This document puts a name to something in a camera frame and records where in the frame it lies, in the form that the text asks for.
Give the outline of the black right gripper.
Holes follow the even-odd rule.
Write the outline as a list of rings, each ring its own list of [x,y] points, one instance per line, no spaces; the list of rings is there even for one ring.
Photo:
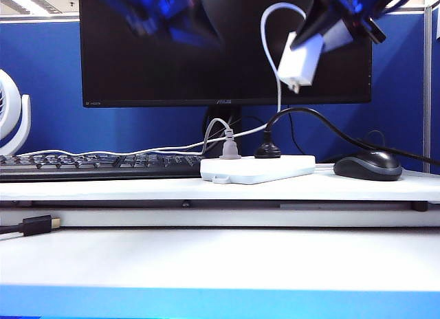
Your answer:
[[[304,45],[315,35],[321,35],[325,48],[344,45],[344,27],[355,39],[367,36],[378,44],[385,33],[374,22],[387,5],[387,0],[321,0],[323,5],[312,5],[304,25],[294,39],[294,48]]]

